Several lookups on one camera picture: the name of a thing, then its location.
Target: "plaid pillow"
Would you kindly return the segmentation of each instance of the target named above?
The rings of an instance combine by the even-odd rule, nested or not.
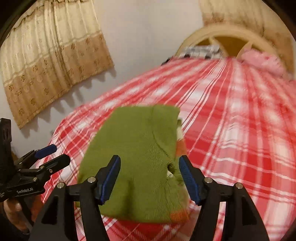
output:
[[[179,58],[222,58],[222,51],[219,45],[191,46],[185,47]]]

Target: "green knitted garment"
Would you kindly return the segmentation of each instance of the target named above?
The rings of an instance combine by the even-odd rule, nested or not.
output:
[[[105,121],[78,175],[81,183],[113,155],[120,156],[121,170],[101,214],[137,222],[186,218],[188,195],[175,157],[178,114],[173,106],[127,106],[114,110]]]

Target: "pink pillow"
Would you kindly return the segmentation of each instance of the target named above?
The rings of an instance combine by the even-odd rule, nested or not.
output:
[[[258,69],[268,71],[279,77],[290,79],[290,76],[281,60],[273,54],[266,52],[261,53],[255,49],[250,49],[246,50],[242,54],[241,59]]]

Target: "red plaid bedspread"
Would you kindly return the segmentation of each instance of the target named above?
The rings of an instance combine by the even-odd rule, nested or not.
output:
[[[163,103],[180,107],[189,159],[219,183],[241,182],[266,225],[270,240],[280,240],[296,217],[296,96],[281,78],[235,59],[180,59],[127,81],[74,110],[57,127],[51,144],[71,164],[45,185],[45,202],[58,182],[75,184],[87,147],[114,108]],[[190,220],[144,224],[103,217],[111,241],[189,240],[199,207]],[[220,240],[225,204],[215,240]],[[75,209],[79,240],[85,240],[81,213]]]

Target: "beige curtain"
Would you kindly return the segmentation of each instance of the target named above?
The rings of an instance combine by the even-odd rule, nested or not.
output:
[[[269,40],[289,72],[294,72],[291,34],[279,16],[262,0],[199,0],[205,25],[228,22],[243,25]]]
[[[74,84],[113,67],[92,0],[38,0],[0,49],[0,68],[19,128]]]

